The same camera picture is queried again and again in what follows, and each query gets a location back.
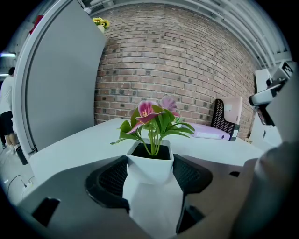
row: white desk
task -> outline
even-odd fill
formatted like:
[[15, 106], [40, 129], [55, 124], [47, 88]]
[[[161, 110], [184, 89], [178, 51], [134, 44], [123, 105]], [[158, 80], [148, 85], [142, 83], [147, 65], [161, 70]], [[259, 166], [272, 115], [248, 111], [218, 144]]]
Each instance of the white desk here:
[[[29, 163], [37, 181], [43, 183], [65, 169], [126, 154], [135, 141], [125, 140], [110, 145], [110, 142], [118, 139], [117, 128], [123, 121], [113, 119], [96, 125], [34, 154]], [[147, 135], [143, 131], [142, 136], [147, 138]], [[239, 166], [263, 153], [238, 138], [236, 141], [222, 141], [170, 135], [165, 139], [171, 142], [173, 153]], [[182, 191], [173, 175], [166, 184], [160, 186], [141, 184], [128, 173], [123, 197], [130, 204], [130, 216], [150, 236], [159, 239], [175, 235], [182, 206]]]

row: ceiling light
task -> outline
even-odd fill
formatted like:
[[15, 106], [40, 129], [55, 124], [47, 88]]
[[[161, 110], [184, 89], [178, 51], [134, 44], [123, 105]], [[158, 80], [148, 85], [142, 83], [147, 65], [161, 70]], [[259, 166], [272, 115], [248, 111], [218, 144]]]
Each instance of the ceiling light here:
[[0, 53], [0, 57], [15, 57], [13, 53]]

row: brick wall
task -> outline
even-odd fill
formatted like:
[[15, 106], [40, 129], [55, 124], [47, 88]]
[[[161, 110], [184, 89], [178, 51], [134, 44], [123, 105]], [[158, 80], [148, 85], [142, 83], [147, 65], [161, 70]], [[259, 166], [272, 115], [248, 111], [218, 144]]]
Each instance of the brick wall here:
[[129, 117], [143, 99], [165, 94], [187, 122], [209, 125], [214, 100], [242, 96], [245, 138], [253, 111], [256, 63], [222, 26], [179, 7], [128, 5], [99, 15], [111, 21], [95, 90], [95, 122]]

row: white shirt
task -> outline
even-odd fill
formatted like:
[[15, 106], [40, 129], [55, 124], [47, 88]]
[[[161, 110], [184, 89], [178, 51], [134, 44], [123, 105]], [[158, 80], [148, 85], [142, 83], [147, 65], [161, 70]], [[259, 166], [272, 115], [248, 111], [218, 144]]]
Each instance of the white shirt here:
[[8, 76], [5, 78], [0, 92], [0, 114], [12, 111], [11, 100], [12, 100], [12, 89], [14, 84], [14, 78]]

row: white pot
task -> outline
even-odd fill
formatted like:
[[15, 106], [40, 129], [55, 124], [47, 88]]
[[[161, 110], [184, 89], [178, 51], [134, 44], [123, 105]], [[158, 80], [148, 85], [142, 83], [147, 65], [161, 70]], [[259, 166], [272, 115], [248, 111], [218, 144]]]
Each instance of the white pot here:
[[[143, 140], [145, 143], [150, 143], [149, 139]], [[172, 171], [172, 164], [174, 161], [170, 142], [168, 140], [162, 140], [161, 142], [161, 145], [168, 146], [170, 160], [132, 156], [131, 154], [140, 143], [140, 141], [136, 141], [126, 154], [128, 157], [128, 173], [141, 183], [163, 184], [166, 182]]]
[[98, 27], [98, 29], [100, 29], [100, 31], [101, 31], [102, 33], [104, 33], [105, 28], [104, 28], [102, 25], [98, 25], [97, 27]]

